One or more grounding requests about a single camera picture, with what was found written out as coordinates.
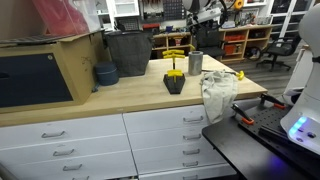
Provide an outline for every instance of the wooden countertop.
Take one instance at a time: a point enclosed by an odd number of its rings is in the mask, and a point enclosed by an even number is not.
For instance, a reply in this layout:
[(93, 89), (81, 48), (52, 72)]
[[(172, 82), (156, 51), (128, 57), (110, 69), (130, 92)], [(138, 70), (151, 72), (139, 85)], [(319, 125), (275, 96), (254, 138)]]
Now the wooden countertop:
[[(188, 58), (177, 59), (176, 68), (184, 72), (186, 82), (180, 95), (170, 95), (162, 80), (171, 68), (171, 59), (150, 60), (144, 76), (120, 78), (115, 85), (100, 87), (83, 105), (0, 114), (0, 126), (202, 104), (200, 80), (203, 74), (190, 76)], [(207, 55), (203, 59), (203, 69), (231, 71)], [(239, 81), (238, 87), (236, 99), (255, 98), (267, 92), (247, 78)]]
[(261, 29), (261, 28), (272, 28), (273, 25), (252, 25), (252, 26), (239, 26), (236, 28), (230, 28), (230, 29), (219, 29), (219, 31), (240, 31), (240, 30), (247, 30), (247, 29)]

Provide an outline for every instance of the black holder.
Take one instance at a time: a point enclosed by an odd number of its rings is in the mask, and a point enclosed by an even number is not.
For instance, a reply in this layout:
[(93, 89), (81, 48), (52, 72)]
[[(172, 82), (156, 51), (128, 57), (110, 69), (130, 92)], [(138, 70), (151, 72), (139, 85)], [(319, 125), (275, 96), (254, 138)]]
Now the black holder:
[(165, 74), (163, 77), (163, 82), (170, 94), (180, 94), (185, 81), (186, 78), (184, 77), (184, 74), (182, 74), (182, 76), (177, 76), (176, 82), (174, 82), (174, 77), (169, 77), (168, 74)]

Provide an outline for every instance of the white drawer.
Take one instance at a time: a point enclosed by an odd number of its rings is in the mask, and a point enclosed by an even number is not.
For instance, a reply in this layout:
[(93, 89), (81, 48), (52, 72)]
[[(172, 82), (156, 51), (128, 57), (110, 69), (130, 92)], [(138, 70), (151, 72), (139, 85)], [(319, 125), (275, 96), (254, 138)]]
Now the white drawer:
[(136, 164), (200, 156), (208, 156), (209, 158), (215, 157), (216, 159), (212, 159), (212, 163), (225, 162), (220, 155), (213, 156), (213, 154), (216, 153), (216, 150), (214, 150), (205, 140), (199, 143), (133, 150), (132, 152)]
[(128, 133), (208, 125), (203, 105), (123, 114)]
[(0, 149), (126, 134), (120, 114), (0, 128)]
[(204, 127), (206, 126), (133, 133), (129, 134), (129, 140), (132, 150), (199, 142), (204, 139), (201, 134)]
[(0, 162), (9, 166), (126, 150), (130, 150), (127, 135), (117, 135), (8, 148), (0, 150)]
[(134, 151), (138, 174), (226, 163), (216, 150), (197, 146), (199, 145), (179, 145)]
[(219, 164), (199, 168), (139, 175), (139, 180), (198, 180), (234, 174), (236, 174), (236, 172), (229, 164)]
[(130, 151), (7, 167), (19, 180), (111, 179), (137, 175)]

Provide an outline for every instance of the white cabinet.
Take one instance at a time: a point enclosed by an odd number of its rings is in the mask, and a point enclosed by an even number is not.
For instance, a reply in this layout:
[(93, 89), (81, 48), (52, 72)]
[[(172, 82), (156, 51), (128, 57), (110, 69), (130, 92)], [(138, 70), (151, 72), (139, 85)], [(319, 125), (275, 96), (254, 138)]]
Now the white cabinet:
[(243, 7), (258, 7), (265, 5), (267, 5), (267, 0), (244, 0)]
[(1, 164), (21, 180), (137, 175), (121, 114), (3, 127), (0, 142)]
[[(235, 174), (201, 134), (208, 125), (203, 105), (126, 113), (123, 118), (140, 179)], [(206, 166), (213, 173), (202, 169)]]
[(298, 34), (299, 22), (304, 14), (314, 5), (315, 0), (274, 0), (262, 11), (272, 15), (274, 28), (271, 38), (294, 37)]
[(112, 3), (114, 9), (114, 17), (138, 16), (139, 2), (138, 0), (108, 0)]
[(106, 31), (114, 30), (114, 9), (110, 0), (95, 0), (100, 24)]

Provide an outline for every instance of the black chair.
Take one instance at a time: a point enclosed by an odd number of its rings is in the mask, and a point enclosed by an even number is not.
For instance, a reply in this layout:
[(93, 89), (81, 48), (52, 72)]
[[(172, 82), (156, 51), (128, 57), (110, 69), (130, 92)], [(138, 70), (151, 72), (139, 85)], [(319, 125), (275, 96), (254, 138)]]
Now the black chair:
[(216, 58), (224, 56), (226, 52), (221, 49), (225, 41), (220, 40), (219, 31), (202, 28), (199, 29), (196, 35), (197, 51), (202, 51), (203, 54)]
[(286, 64), (284, 64), (283, 61), (277, 61), (278, 56), (290, 56), (292, 55), (299, 43), (301, 41), (301, 37), (299, 35), (295, 36), (295, 37), (284, 37), (284, 38), (278, 38), (276, 40), (274, 40), (272, 42), (271, 45), (269, 45), (265, 50), (263, 50), (263, 54), (267, 53), (269, 54), (268, 57), (273, 56), (272, 60), (263, 60), (259, 63), (256, 64), (256, 67), (258, 67), (258, 65), (260, 64), (271, 64), (271, 69), (270, 72), (273, 71), (274, 65), (277, 64), (279, 66), (284, 66), (287, 67), (287, 71), (289, 71), (291, 69), (291, 66), (288, 66)]

